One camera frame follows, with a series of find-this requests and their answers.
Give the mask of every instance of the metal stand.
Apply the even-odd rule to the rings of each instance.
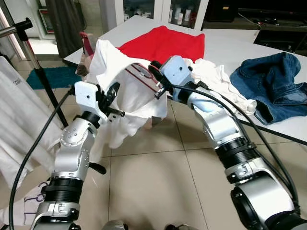
[[[30,58],[30,61],[32,62],[32,65],[34,67],[34,71],[37,74],[40,82],[42,83],[42,85],[44,86],[46,93],[48,95],[48,97],[50,98],[50,101],[53,105],[53,107],[57,107],[58,106],[58,101],[50,87],[50,84],[48,82],[48,79],[46,77],[46,73],[44,71],[44,69],[39,65],[37,58],[33,52],[33,49],[31,47],[31,44],[29,42],[29,38],[27,36],[27,34],[25,33],[26,29],[29,29],[33,27],[32,23],[30,21],[29,18],[26,18],[25,21],[20,22],[20,23],[16,23],[10,27],[4,28],[2,30],[0,30],[0,37],[4,37],[13,33],[17,33],[17,35],[19,36],[20,40],[23,42],[25,50],[27,52],[27,55]],[[62,124],[64,125],[64,127],[68,126],[68,123],[66,121],[66,118],[62,112],[61,109],[58,110],[58,115],[59,118],[62,122]]]

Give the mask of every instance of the curtain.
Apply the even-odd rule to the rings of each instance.
[[[83,22],[73,0],[46,0],[59,56],[65,58],[83,46],[79,32]]]

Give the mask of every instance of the teal rug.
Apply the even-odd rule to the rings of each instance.
[[[76,67],[56,67],[56,68],[44,68],[46,77],[52,89],[55,88],[68,88],[74,85],[77,81],[81,81],[81,77],[75,74]],[[27,83],[34,90],[44,89],[40,83],[35,71],[32,70],[27,78]]]

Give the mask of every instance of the red cloth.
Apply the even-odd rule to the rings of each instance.
[[[162,64],[173,55],[190,58],[194,62],[204,56],[205,35],[192,36],[160,26],[126,42],[118,49],[130,58],[155,60]]]

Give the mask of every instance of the white cloth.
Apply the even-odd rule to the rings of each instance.
[[[210,89],[234,102],[245,114],[254,114],[257,105],[256,101],[246,99],[240,94],[236,87],[231,84],[229,76],[224,71],[224,65],[216,66],[214,63],[201,58],[197,59],[195,63],[190,59],[185,59],[185,63],[193,68],[191,76],[194,78],[195,83],[199,81],[204,82]],[[234,112],[238,113],[231,104],[226,101],[223,102]]]
[[[51,111],[40,100],[18,72],[0,57],[0,172],[12,187],[24,155],[31,148]],[[32,158],[52,171],[53,147],[59,142],[61,124],[57,118],[50,123]],[[27,170],[33,170],[31,162]],[[26,175],[24,169],[19,185]]]
[[[117,148],[125,137],[135,135],[148,118],[167,115],[166,93],[157,100],[151,89],[125,71],[125,68],[129,68],[133,63],[140,63],[147,68],[150,61],[127,57],[109,41],[97,41],[87,80],[98,82],[105,92],[114,82],[119,82],[120,88],[111,107],[125,111],[126,115],[116,116],[117,118],[112,118],[113,115],[111,115],[112,122],[100,126],[91,150],[91,161],[100,159],[97,153],[101,152],[105,143],[109,143],[111,148]]]
[[[14,203],[13,216],[15,226],[31,225],[38,206],[42,203],[44,195],[41,194],[42,187],[49,184],[49,181],[42,182],[31,189],[22,199]],[[9,207],[0,210],[0,227],[1,224],[9,224]]]

